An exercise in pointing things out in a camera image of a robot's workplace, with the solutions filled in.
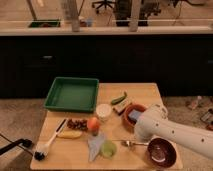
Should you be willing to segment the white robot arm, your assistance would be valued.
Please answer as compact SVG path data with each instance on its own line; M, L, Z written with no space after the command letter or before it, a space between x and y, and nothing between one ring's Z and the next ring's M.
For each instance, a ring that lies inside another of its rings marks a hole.
M148 107L134 126L134 136L139 142L148 142L154 135L213 159L213 132L170 121L164 105Z

